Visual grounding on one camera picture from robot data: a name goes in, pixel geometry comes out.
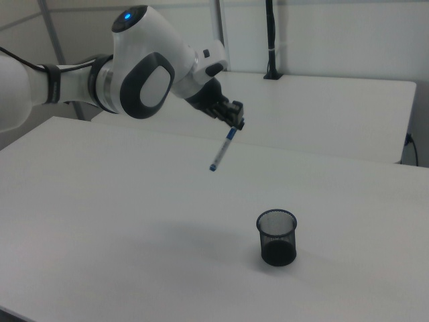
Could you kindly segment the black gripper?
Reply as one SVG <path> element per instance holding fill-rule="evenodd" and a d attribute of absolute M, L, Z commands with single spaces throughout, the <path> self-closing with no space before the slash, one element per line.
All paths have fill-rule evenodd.
<path fill-rule="evenodd" d="M 196 110 L 217 118 L 230 127 L 242 130 L 245 125 L 242 102 L 233 101 L 231 105 L 222 94 L 221 84 L 216 78 L 210 79 L 199 92 L 187 98 L 186 102 Z"/>

